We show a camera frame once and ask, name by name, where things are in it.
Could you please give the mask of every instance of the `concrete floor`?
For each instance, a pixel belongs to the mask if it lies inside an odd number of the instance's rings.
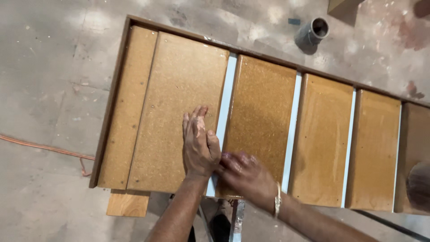
[[[221,2],[224,12],[233,16],[229,6],[235,1],[205,1]],[[125,15],[150,19],[166,6],[181,4],[186,1],[1,1],[0,133],[94,155]],[[164,12],[155,16],[157,21],[178,27],[186,21],[184,16],[175,17],[176,11]],[[194,14],[194,25],[188,28],[201,34],[208,29],[214,35],[222,32],[210,21],[196,24],[199,14]],[[253,8],[245,5],[235,14],[251,18]],[[240,43],[250,34],[244,31],[224,36]],[[261,49],[271,50],[267,44]],[[109,217],[105,212],[110,190],[88,189],[89,179],[81,177],[75,157],[0,140],[0,164],[0,241],[4,242],[143,241],[169,196],[153,193],[146,218]],[[86,166],[90,169],[92,162],[86,161]],[[381,241],[413,241],[353,211],[318,209]],[[376,214],[430,237],[428,217]],[[197,240],[207,241],[199,217],[194,225]],[[245,210],[243,240],[304,241],[251,205]]]

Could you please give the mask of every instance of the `particle board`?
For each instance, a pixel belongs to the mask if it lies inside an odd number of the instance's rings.
[[[160,32],[128,189],[175,193],[185,177],[182,118],[207,105],[215,130],[229,52]]]
[[[345,207],[392,211],[399,100],[357,92]]]
[[[106,215],[145,217],[150,192],[112,189]]]
[[[426,214],[411,207],[406,194],[406,180],[419,162],[430,162],[430,109],[412,103],[402,108],[399,161],[397,166],[394,212]]]
[[[249,56],[237,62],[223,150],[255,155],[282,183],[296,71]],[[235,197],[219,181],[218,197]]]
[[[354,88],[306,74],[301,89],[289,194],[340,207]]]
[[[132,26],[98,186],[126,189],[158,33]]]

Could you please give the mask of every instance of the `hand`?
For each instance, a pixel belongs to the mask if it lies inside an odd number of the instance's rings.
[[[216,172],[246,200],[270,214],[274,213],[278,186],[256,157],[245,152],[223,153]]]
[[[184,146],[182,155],[187,176],[207,178],[211,176],[221,159],[221,149],[215,132],[206,133],[203,119],[207,106],[197,106],[191,116],[184,113],[182,122]]]

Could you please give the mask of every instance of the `white tape strip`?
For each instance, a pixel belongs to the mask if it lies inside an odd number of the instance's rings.
[[[288,130],[287,150],[285,151],[284,175],[282,176],[282,191],[288,192],[288,182],[290,180],[291,158],[293,155],[295,127],[297,123],[298,102],[300,99],[301,73],[297,72],[296,83],[294,87],[293,104],[290,117],[290,128]]]
[[[219,139],[219,145],[221,146],[221,149],[224,142],[228,111],[230,109],[230,99],[231,99],[231,93],[233,91],[233,81],[234,81],[234,74],[236,72],[236,62],[237,62],[237,54],[230,53],[230,56],[228,57],[227,71],[225,73],[224,89],[222,90],[221,105],[220,105],[219,116],[218,116],[218,125],[216,128],[216,136]],[[216,175],[212,175],[211,178],[209,178],[208,189],[206,190],[207,197],[215,197],[217,180],[218,180],[218,177]]]
[[[346,193],[347,193],[349,159],[350,159],[350,154],[351,154],[352,128],[354,126],[354,112],[355,112],[355,99],[356,99],[356,95],[357,95],[357,90],[354,88],[354,91],[352,93],[350,126],[349,126],[349,131],[348,131],[347,156],[345,158],[344,186],[343,186],[343,189],[342,189],[342,204],[341,204],[341,208],[345,207],[345,197],[346,197]]]
[[[392,210],[393,213],[394,213],[394,202],[395,202],[395,198],[396,198],[397,165],[399,163],[400,125],[401,125],[401,121],[402,121],[402,107],[403,107],[403,104],[400,104],[399,132],[397,134],[396,172],[394,172],[394,192],[393,192],[393,210]]]

